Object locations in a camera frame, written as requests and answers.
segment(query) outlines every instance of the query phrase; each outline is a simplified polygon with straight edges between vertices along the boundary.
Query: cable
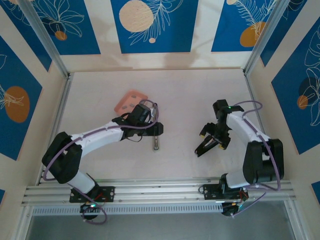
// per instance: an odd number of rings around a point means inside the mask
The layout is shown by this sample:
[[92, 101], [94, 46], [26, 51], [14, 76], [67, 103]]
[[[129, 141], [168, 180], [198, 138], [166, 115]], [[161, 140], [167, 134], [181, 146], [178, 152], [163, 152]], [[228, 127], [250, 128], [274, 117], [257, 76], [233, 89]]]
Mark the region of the cable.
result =
[[204, 195], [204, 194], [205, 194], [204, 186], [200, 186], [200, 187], [198, 188], [198, 192], [199, 192], [200, 194]]
[[142, 140], [142, 136], [140, 136], [140, 139], [138, 141], [132, 140], [132, 139], [130, 139], [128, 137], [126, 139], [128, 139], [128, 140], [130, 140], [131, 142], [134, 142], [134, 143], [139, 143]]
[[87, 196], [85, 193], [83, 193], [82, 191], [80, 191], [78, 188], [76, 188], [75, 186], [72, 186], [71, 184], [68, 183], [69, 186], [71, 186], [74, 190], [76, 190], [78, 193], [80, 193], [82, 196], [84, 196], [86, 199], [88, 199], [91, 203], [95, 204], [95, 208], [100, 209], [103, 212], [104, 215], [104, 220], [103, 221], [99, 221], [99, 222], [94, 222], [94, 221], [88, 221], [85, 219], [85, 213], [88, 211], [88, 209], [91, 209], [90, 207], [88, 207], [87, 209], [83, 210], [82, 212], [82, 218], [83, 221], [88, 223], [88, 224], [92, 224], [92, 225], [102, 225], [104, 224], [107, 219], [107, 213], [106, 211], [103, 209], [103, 207], [101, 205], [99, 205], [95, 200], [93, 200], [92, 198], [90, 198], [89, 196]]
[[[158, 105], [156, 103], [154, 103], [153, 101], [151, 100], [148, 100], [148, 99], [144, 99], [144, 100], [141, 100], [139, 102], [139, 104], [143, 104], [145, 102], [149, 102], [153, 105], [155, 111], [156, 111], [156, 118], [154, 119], [154, 121], [147, 125], [147, 126], [130, 126], [130, 125], [117, 125], [117, 126], [109, 126], [107, 129], [105, 127], [103, 128], [99, 128], [99, 129], [96, 129], [96, 130], [93, 130], [91, 132], [88, 132], [86, 134], [83, 135], [83, 137], [77, 137], [76, 139], [72, 140], [71, 142], [69, 142], [67, 145], [65, 145], [62, 149], [60, 149], [57, 154], [51, 159], [51, 161], [49, 162], [49, 164], [46, 166], [45, 168], [45, 171], [43, 173], [43, 179], [45, 181], [54, 181], [56, 180], [55, 178], [47, 178], [47, 174], [48, 174], [48, 171], [49, 169], [51, 168], [51, 166], [54, 164], [54, 162], [57, 160], [57, 158], [65, 151], [67, 150], [72, 144], [84, 139], [84, 138], [87, 138], [91, 135], [94, 135], [94, 134], [97, 134], [99, 132], [102, 132], [102, 131], [106, 131], [106, 130], [109, 130], [109, 129], [119, 129], [119, 128], [127, 128], [127, 129], [148, 129], [150, 127], [152, 127], [153, 125], [155, 125], [157, 122], [158, 122], [158, 119], [159, 119], [159, 109], [158, 109]], [[93, 221], [87, 221], [85, 219], [85, 212], [86, 210], [84, 210], [82, 212], [82, 218], [83, 220], [86, 222], [86, 223], [89, 223], [89, 224], [92, 224], [92, 225], [102, 225], [104, 224], [106, 221], [107, 221], [107, 213], [106, 211], [98, 204], [96, 203], [92, 198], [90, 198], [89, 196], [87, 196], [85, 193], [83, 193], [82, 191], [80, 191], [78, 188], [72, 186], [71, 184], [68, 183], [68, 185], [70, 185], [74, 190], [76, 190], [78, 193], [80, 193], [82, 196], [84, 196], [86, 199], [88, 199], [91, 203], [94, 203], [104, 214], [104, 221], [102, 222], [93, 222]]]
[[[241, 102], [238, 102], [237, 104], [235, 104], [234, 106], [238, 106], [240, 104], [244, 104], [244, 103], [256, 103], [256, 104], [259, 104], [260, 106], [258, 108], [255, 108], [255, 109], [251, 109], [251, 110], [248, 110], [248, 111], [245, 111], [242, 115], [242, 119], [243, 121], [254, 131], [255, 134], [257, 134], [257, 136], [261, 139], [261, 141], [263, 142], [268, 154], [269, 154], [269, 157], [271, 159], [271, 162], [272, 162], [272, 165], [273, 165], [273, 168], [274, 168], [274, 172], [275, 172], [275, 177], [276, 177], [276, 182], [277, 182], [277, 188], [274, 188], [274, 187], [271, 187], [271, 186], [268, 186], [264, 183], [260, 183], [261, 186], [265, 187], [265, 188], [262, 188], [262, 187], [259, 187], [260, 189], [264, 189], [264, 190], [273, 190], [273, 191], [280, 191], [281, 190], [281, 182], [280, 182], [280, 174], [279, 174], [279, 170], [278, 170], [278, 167], [277, 167], [277, 164], [276, 164], [276, 161], [275, 161], [275, 158], [274, 158], [274, 155], [272, 154], [272, 151], [269, 147], [269, 145], [267, 144], [267, 142], [265, 141], [265, 139], [261, 136], [261, 135], [258, 135], [258, 131], [257, 129], [245, 118], [245, 116], [248, 114], [248, 113], [252, 113], [252, 112], [257, 112], [259, 110], [261, 110], [263, 108], [263, 105], [261, 102], [259, 101], [256, 101], [256, 100], [247, 100], [247, 101], [241, 101]], [[262, 199], [265, 195], [267, 194], [267, 191], [262, 194], [260, 197], [258, 197], [253, 203], [251, 203], [249, 206], [247, 206], [245, 209], [233, 214], [231, 217], [234, 218], [236, 215], [242, 213], [243, 211], [251, 208], [254, 204], [256, 204], [258, 201], [260, 201], [260, 199]]]

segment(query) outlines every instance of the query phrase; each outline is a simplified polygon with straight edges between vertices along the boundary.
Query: metal extrusion bar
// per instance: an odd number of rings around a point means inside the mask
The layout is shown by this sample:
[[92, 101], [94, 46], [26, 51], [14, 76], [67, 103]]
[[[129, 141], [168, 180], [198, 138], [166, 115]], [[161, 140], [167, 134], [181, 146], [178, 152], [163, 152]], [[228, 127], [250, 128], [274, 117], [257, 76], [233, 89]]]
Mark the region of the metal extrusion bar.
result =
[[255, 62], [257, 61], [257, 59], [259, 59], [260, 54], [262, 53], [268, 40], [274, 32], [279, 20], [282, 18], [282, 15], [288, 7], [289, 2], [290, 0], [277, 0], [277, 3], [267, 21], [267, 24], [265, 25], [266, 27], [263, 29], [260, 37], [258, 38], [258, 41], [255, 44], [253, 51], [243, 69], [245, 76], [250, 74], [250, 71], [253, 68]]
[[17, 3], [25, 15], [26, 19], [30, 23], [30, 26], [34, 30], [35, 34], [39, 38], [40, 42], [44, 46], [45, 50], [51, 57], [51, 59], [56, 63], [60, 72], [65, 76], [68, 77], [68, 71], [63, 63], [60, 54], [52, 41], [51, 37], [49, 36], [46, 28], [42, 24], [36, 10], [32, 6], [29, 0], [17, 0]]
[[[71, 84], [72, 84], [73, 78], [74, 78], [74, 74], [71, 73], [70, 76], [67, 78], [67, 80], [65, 82], [65, 85], [63, 87], [63, 92], [62, 92], [62, 95], [61, 95], [61, 99], [59, 101], [59, 106], [58, 106], [58, 109], [57, 109], [57, 112], [56, 112], [56, 115], [55, 115], [55, 119], [54, 119], [53, 126], [52, 126], [51, 133], [50, 133], [50, 139], [49, 139], [49, 142], [47, 144], [47, 147], [50, 146], [51, 142], [53, 141], [53, 139], [57, 135], [58, 130], [60, 128], [61, 119], [62, 119], [64, 111], [65, 111], [65, 107], [66, 107], [66, 104], [67, 104], [69, 91], [70, 91], [70, 88], [71, 88]], [[37, 175], [38, 177], [37, 177], [37, 179], [35, 181], [35, 185], [38, 185], [40, 183], [40, 181], [43, 180], [43, 178], [42, 178], [43, 173], [44, 173], [44, 166], [41, 165], [40, 170], [39, 170], [38, 175]]]
[[292, 230], [296, 239], [299, 240], [311, 240], [310, 229], [305, 222], [304, 217], [301, 215], [301, 211], [297, 206], [296, 200], [286, 200], [284, 205], [292, 226]]
[[[178, 203], [223, 203], [234, 200], [205, 200], [198, 189], [203, 184], [217, 184], [217, 178], [190, 178], [176, 180], [110, 180], [100, 181], [101, 186], [115, 186], [113, 205], [123, 204], [178, 204]], [[268, 192], [262, 201], [295, 200], [296, 196], [289, 181], [281, 182], [281, 192]], [[249, 200], [254, 201], [264, 191], [250, 190]], [[22, 200], [23, 206], [74, 205], [69, 202], [70, 188], [58, 183], [42, 183], [29, 186]]]
[[[246, 83], [246, 85], [248, 87], [248, 90], [249, 90], [250, 98], [252, 100], [256, 100], [257, 98], [255, 97], [255, 94], [254, 94], [254, 91], [253, 91], [249, 76], [248, 75], [244, 75], [244, 79], [245, 79], [245, 83]], [[255, 102], [253, 102], [253, 106], [254, 106], [254, 109], [258, 109], [258, 106], [257, 106], [257, 104]], [[260, 112], [259, 111], [255, 111], [255, 114], [256, 114], [256, 118], [258, 119], [260, 130], [261, 130], [261, 132], [263, 132], [265, 134], [266, 131], [265, 131], [264, 125], [262, 123]]]

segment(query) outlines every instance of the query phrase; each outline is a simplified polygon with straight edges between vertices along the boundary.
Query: black bracket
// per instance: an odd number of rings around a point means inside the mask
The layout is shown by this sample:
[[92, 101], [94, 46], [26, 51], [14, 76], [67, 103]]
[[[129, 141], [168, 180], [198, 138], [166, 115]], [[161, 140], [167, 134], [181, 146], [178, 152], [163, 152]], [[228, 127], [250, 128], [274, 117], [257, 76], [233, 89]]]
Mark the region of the black bracket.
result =
[[201, 155], [208, 152], [210, 149], [217, 146], [219, 142], [217, 142], [211, 135], [206, 136], [206, 138], [203, 140], [203, 142], [196, 148], [194, 153], [197, 157], [200, 157]]
[[204, 184], [203, 186], [204, 200], [247, 200], [248, 192], [242, 187], [230, 188], [228, 192], [222, 193], [220, 184]]
[[[115, 198], [114, 186], [99, 186], [99, 194], [93, 199], [97, 203], [113, 203]], [[70, 203], [86, 203], [89, 200], [75, 189], [71, 189]]]

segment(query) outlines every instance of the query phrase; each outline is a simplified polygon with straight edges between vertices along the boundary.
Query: leaf illustration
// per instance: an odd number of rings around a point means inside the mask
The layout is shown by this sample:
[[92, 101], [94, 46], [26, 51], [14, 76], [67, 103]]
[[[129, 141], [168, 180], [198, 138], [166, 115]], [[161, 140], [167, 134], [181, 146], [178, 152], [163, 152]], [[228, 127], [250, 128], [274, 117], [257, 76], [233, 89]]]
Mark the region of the leaf illustration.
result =
[[166, 25], [170, 26], [171, 20], [169, 13], [177, 10], [184, 0], [179, 0], [180, 2], [173, 8], [173, 2], [177, 0], [146, 0], [144, 3], [150, 8], [153, 14], [152, 25], [141, 32], [133, 32], [129, 39], [133, 39], [130, 46], [143, 40], [143, 42], [148, 41], [151, 38], [157, 39], [161, 35], [162, 31], [166, 30]]

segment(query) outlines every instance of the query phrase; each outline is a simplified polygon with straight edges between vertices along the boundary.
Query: orange circle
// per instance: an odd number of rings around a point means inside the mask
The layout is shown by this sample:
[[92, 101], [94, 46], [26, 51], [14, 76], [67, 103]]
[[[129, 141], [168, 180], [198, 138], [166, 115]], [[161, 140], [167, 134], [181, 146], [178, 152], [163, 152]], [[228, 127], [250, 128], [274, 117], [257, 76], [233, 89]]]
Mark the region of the orange circle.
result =
[[26, 90], [20, 86], [12, 86], [5, 92], [4, 98], [8, 100], [8, 103], [5, 104], [8, 117], [16, 123], [23, 123], [30, 110], [30, 100]]
[[246, 28], [241, 34], [240, 44], [246, 48], [254, 47], [265, 25], [264, 21], [260, 21]]
[[65, 34], [63, 31], [56, 31], [54, 35], [60, 41], [67, 40], [67, 34]]
[[297, 104], [300, 109], [305, 109], [308, 106], [308, 98], [305, 95], [301, 95], [298, 98]]

